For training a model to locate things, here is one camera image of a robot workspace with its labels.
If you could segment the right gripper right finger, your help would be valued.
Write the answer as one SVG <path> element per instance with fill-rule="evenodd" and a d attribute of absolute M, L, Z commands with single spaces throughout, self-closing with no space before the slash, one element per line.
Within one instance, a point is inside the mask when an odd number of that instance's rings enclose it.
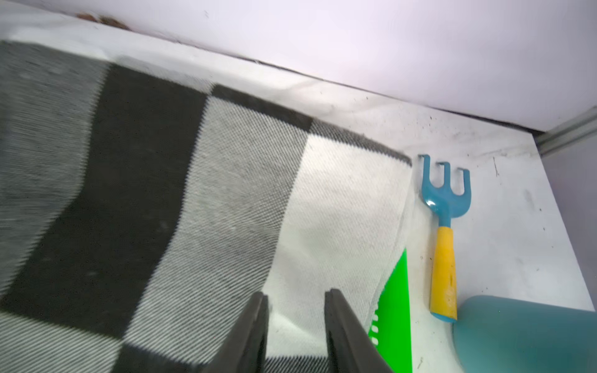
<path fill-rule="evenodd" d="M 339 289 L 325 293 L 324 319 L 329 372 L 392 372 Z"/>

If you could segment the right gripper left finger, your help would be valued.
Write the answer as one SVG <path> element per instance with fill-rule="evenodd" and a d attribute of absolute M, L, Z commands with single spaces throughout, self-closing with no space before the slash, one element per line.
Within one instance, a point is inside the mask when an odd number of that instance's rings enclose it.
<path fill-rule="evenodd" d="M 254 292 L 218 353 L 203 372 L 263 372 L 268 320 L 268 297 L 262 292 Z"/>

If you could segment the black white checked scarf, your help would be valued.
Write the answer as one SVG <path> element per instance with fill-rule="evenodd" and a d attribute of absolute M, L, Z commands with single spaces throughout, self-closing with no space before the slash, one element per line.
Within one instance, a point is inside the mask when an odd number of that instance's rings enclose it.
<path fill-rule="evenodd" d="M 1 370 L 202 372 L 254 292 L 268 372 L 325 372 L 404 250 L 409 157 L 208 80 L 1 44 Z"/>

